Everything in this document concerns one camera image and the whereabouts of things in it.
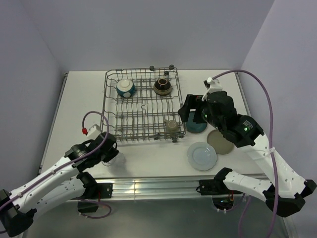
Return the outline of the grey ceramic mug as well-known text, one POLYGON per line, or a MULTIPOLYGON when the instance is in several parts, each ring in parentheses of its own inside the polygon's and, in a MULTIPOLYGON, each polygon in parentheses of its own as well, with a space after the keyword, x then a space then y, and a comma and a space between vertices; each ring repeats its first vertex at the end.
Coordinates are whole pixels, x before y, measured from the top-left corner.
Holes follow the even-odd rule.
POLYGON ((164 124, 165 124, 167 133, 177 133, 179 131, 178 123, 175 120, 165 119, 164 124))

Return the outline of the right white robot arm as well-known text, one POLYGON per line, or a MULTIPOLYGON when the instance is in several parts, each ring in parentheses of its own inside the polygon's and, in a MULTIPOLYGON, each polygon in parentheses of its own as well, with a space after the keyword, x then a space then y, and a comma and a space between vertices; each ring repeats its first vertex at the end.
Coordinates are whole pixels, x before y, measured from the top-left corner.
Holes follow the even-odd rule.
POLYGON ((248 155, 264 172, 267 180, 261 181, 237 173, 230 168, 221 169, 211 183, 200 183, 201 195, 224 194, 229 191, 246 193, 265 202, 280 217, 299 212, 305 197, 317 185, 312 179, 298 175, 273 149, 260 125, 250 116, 238 114, 233 99, 225 91, 202 95, 188 94, 178 114, 183 122, 194 110, 194 122, 207 122, 221 135, 248 155))

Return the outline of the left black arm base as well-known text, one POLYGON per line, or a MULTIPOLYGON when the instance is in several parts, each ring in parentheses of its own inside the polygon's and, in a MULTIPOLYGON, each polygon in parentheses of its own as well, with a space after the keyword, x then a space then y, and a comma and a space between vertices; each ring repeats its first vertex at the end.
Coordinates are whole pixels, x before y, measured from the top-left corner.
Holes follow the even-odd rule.
MULTIPOLYGON (((109 199, 112 196, 112 183, 97 183, 96 186, 87 188, 80 199, 84 200, 97 200, 101 202, 101 199, 109 199)), ((77 210, 80 213, 95 213, 101 205, 93 204, 90 202, 85 201, 78 201, 77 203, 77 210)))

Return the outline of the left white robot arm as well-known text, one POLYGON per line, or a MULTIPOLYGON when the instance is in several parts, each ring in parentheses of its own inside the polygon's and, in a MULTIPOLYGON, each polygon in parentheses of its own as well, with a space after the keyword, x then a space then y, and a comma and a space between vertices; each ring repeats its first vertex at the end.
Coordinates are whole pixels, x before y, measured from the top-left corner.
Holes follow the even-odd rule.
POLYGON ((25 185, 0 191, 0 222, 9 237, 25 232, 43 213, 70 199, 96 199, 102 188, 86 170, 118 155, 116 138, 106 132, 72 146, 47 171, 25 185))

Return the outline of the dark patterned bowl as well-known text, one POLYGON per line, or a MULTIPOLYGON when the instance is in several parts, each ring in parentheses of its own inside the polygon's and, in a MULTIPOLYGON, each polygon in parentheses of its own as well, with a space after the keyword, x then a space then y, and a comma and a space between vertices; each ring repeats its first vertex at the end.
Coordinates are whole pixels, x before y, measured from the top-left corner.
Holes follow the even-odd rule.
POLYGON ((171 83, 165 78, 158 79, 154 84, 154 92, 158 95, 165 96, 172 91, 171 83))

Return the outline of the teal white-dotted bowl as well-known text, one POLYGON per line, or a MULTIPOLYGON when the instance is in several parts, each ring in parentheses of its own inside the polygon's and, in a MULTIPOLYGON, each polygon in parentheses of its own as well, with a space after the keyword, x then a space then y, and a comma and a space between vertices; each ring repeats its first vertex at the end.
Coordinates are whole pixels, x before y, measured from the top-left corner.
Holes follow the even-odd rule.
POLYGON ((122 98, 130 98, 134 95, 135 84, 129 79, 122 79, 116 85, 117 94, 122 98))

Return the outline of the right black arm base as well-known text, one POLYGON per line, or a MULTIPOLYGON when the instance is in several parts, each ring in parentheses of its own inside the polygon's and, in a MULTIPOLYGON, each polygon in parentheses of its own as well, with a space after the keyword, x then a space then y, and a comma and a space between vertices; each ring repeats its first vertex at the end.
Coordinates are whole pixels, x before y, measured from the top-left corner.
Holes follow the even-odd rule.
POLYGON ((214 179, 201 179, 199 180, 199 185, 196 188, 196 192, 202 196, 219 195, 224 194, 225 189, 220 184, 220 181, 214 179))

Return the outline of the clear drinking glass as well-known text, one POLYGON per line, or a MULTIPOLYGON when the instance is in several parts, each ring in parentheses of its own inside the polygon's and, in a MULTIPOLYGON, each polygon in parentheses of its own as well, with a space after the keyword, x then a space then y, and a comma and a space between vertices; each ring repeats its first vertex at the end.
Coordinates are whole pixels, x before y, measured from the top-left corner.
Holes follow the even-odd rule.
POLYGON ((102 164, 106 167, 124 167, 125 163, 126 163, 125 155, 121 152, 119 152, 109 162, 102 162, 102 164))

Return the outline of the light blue scalloped plate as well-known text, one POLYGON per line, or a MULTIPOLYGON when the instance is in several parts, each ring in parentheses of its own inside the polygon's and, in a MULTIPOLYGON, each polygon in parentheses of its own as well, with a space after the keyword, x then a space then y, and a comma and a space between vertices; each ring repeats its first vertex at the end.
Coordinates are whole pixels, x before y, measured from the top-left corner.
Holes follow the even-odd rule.
POLYGON ((217 163, 215 149, 206 142, 193 143, 187 150, 188 162, 198 171, 208 171, 217 163))

